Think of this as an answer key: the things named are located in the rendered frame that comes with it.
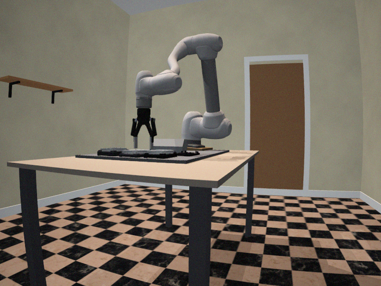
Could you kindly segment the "white button panel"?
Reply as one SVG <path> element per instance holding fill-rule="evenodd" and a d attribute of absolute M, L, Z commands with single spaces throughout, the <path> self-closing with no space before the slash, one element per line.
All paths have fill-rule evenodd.
<path fill-rule="evenodd" d="M 153 149 L 150 150 L 166 149 L 180 153 L 181 151 L 187 152 L 187 146 L 185 139 L 154 139 Z"/>

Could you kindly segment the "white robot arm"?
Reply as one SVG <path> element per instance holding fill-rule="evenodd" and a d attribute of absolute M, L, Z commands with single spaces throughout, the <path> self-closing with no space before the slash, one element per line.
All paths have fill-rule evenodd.
<path fill-rule="evenodd" d="M 197 54 L 201 60 L 206 112 L 188 112 L 183 119 L 181 139 L 192 148 L 205 148 L 201 138 L 222 139 L 231 134 L 231 122 L 220 110 L 219 91 L 215 58 L 223 47 L 222 38 L 216 34 L 198 34 L 182 39 L 168 57 L 170 70 L 157 76 L 150 71 L 138 73 L 135 82 L 136 107 L 151 108 L 152 96 L 166 95 L 178 91 L 182 86 L 179 76 L 179 60 L 187 55 Z"/>

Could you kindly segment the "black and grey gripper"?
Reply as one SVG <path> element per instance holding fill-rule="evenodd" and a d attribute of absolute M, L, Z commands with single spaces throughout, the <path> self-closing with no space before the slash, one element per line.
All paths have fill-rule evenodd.
<path fill-rule="evenodd" d="M 131 136 L 134 137 L 134 149 L 137 148 L 137 135 L 140 131 L 142 125 L 146 125 L 147 130 L 150 134 L 150 149 L 153 149 L 154 136 L 157 135 L 156 126 L 155 126 L 155 118 L 150 117 L 150 109 L 148 108 L 138 108 L 137 109 L 137 118 L 133 118 L 133 124 L 131 129 Z M 137 124 L 138 121 L 138 124 Z M 151 121 L 151 126 L 150 123 Z M 137 125 L 137 127 L 136 127 Z"/>

